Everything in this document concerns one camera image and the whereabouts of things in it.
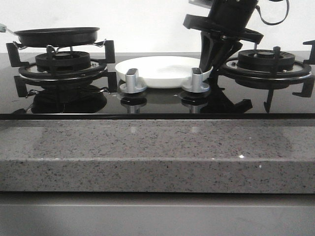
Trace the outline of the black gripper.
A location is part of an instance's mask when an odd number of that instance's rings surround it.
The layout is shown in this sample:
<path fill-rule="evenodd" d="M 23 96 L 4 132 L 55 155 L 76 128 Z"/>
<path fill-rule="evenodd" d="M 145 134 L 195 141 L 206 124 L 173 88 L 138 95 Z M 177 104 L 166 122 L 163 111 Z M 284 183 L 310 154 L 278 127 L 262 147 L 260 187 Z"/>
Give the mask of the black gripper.
<path fill-rule="evenodd" d="M 223 63 L 242 48 L 240 41 L 224 36 L 250 42 L 260 42 L 263 38 L 261 33 L 246 28 L 258 4 L 256 0 L 190 0 L 189 3 L 210 9 L 207 17 L 187 14 L 183 23 L 187 29 L 202 31 L 199 64 L 202 72 L 212 68 L 214 76 Z"/>

